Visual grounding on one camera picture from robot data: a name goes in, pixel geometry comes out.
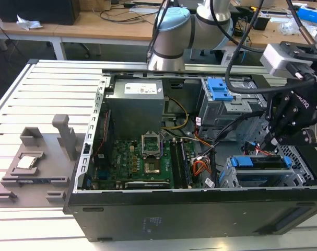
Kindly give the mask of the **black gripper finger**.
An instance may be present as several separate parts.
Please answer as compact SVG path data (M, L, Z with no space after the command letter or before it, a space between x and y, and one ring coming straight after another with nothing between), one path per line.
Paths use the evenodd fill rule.
M269 95L266 110L267 134L262 142L262 150L273 151L282 142L296 113L294 108L293 91Z
M316 138L311 129L288 125L277 129L277 141L280 145L303 146L316 143Z

